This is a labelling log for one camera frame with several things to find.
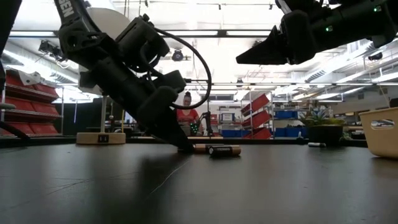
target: wooden block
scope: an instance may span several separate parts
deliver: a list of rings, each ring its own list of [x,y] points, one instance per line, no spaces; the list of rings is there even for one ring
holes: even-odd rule
[[[124,133],[77,133],[76,144],[125,144]]]

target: copper battery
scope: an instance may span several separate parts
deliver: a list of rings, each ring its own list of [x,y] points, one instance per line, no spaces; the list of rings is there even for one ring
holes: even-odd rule
[[[209,148],[211,146],[224,146],[223,144],[196,144],[195,147],[195,154],[204,154],[209,152]]]
[[[241,153],[241,146],[210,146],[208,153],[212,157],[233,157]]]

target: black battery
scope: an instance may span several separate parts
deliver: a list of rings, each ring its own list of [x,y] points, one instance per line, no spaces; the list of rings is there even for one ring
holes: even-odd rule
[[[208,153],[213,157],[233,157],[241,153],[240,146],[210,146]]]

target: blue box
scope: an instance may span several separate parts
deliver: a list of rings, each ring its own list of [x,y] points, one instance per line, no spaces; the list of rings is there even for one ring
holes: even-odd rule
[[[246,130],[221,130],[221,135],[224,138],[241,138],[244,137],[245,135],[249,134],[250,131]]]
[[[297,111],[276,111],[275,117],[279,119],[298,118]]]
[[[286,129],[285,128],[276,128],[274,137],[286,137]]]
[[[297,138],[302,128],[286,128],[286,137]]]
[[[308,131],[307,128],[301,128],[301,137],[308,138]]]

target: security camera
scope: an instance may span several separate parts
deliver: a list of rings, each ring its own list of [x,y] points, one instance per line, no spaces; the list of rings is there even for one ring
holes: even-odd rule
[[[180,49],[174,50],[172,59],[174,62],[181,62],[184,59],[184,55],[182,54]]]

